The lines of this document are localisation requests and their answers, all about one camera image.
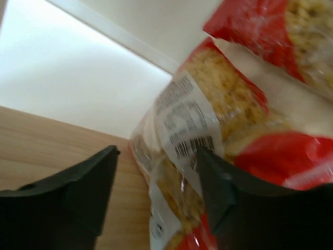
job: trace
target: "barcode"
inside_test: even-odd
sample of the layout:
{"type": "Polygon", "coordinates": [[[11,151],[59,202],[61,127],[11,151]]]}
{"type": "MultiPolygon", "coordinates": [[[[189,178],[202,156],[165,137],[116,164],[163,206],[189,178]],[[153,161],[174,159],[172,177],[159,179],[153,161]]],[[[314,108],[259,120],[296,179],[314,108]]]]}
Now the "barcode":
{"type": "Polygon", "coordinates": [[[191,156],[197,152],[198,146],[205,146],[214,150],[213,138],[211,136],[206,136],[180,142],[175,146],[175,151],[178,157],[191,156]]]}
{"type": "Polygon", "coordinates": [[[184,95],[194,89],[191,80],[187,76],[183,76],[178,81],[172,81],[161,93],[156,101],[156,113],[159,114],[162,110],[168,108],[178,102],[184,95]]]}

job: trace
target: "pasta package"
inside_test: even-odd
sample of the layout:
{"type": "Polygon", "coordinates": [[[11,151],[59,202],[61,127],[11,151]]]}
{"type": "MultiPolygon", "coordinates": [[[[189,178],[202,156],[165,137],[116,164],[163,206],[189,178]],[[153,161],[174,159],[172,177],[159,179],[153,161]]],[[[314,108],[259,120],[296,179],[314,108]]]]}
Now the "pasta package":
{"type": "Polygon", "coordinates": [[[331,0],[224,0],[203,29],[333,99],[331,0]]]}
{"type": "Polygon", "coordinates": [[[333,165],[327,164],[333,162],[332,140],[294,130],[207,38],[180,66],[129,143],[149,183],[152,250],[217,249],[198,177],[198,146],[275,184],[305,189],[333,181],[333,165]]]}

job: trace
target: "crinkled plastic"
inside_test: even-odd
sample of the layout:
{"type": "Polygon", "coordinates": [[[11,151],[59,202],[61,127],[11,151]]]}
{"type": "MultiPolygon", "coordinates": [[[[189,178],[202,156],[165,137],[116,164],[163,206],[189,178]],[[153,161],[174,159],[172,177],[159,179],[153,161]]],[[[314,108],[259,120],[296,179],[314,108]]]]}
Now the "crinkled plastic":
{"type": "Polygon", "coordinates": [[[324,164],[333,153],[332,140],[294,131],[207,38],[155,100],[130,141],[150,184],[152,250],[217,249],[196,169],[199,145],[259,178],[292,188],[332,177],[325,168],[330,165],[324,164]],[[312,171],[318,178],[309,182],[312,171]]]}
{"type": "Polygon", "coordinates": [[[224,0],[203,29],[333,99],[331,0],[224,0]]]}

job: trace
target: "wooden table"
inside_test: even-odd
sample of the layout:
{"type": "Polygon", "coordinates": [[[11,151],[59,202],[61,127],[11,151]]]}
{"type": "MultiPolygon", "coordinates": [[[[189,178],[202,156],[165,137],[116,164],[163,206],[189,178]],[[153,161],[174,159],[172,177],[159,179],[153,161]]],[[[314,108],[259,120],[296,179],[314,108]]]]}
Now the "wooden table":
{"type": "Polygon", "coordinates": [[[121,151],[97,250],[149,249],[148,185],[128,140],[0,107],[0,190],[16,189],[85,160],[108,145],[121,151]]]}

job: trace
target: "wooden surface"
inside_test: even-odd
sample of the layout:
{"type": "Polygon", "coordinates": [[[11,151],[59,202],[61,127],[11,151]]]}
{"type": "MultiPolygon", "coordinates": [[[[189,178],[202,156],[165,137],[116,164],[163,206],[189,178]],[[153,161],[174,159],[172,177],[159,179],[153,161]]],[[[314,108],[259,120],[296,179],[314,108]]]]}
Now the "wooden surface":
{"type": "Polygon", "coordinates": [[[108,145],[121,155],[96,249],[149,249],[148,185],[125,139],[0,107],[0,190],[52,175],[108,145]]]}

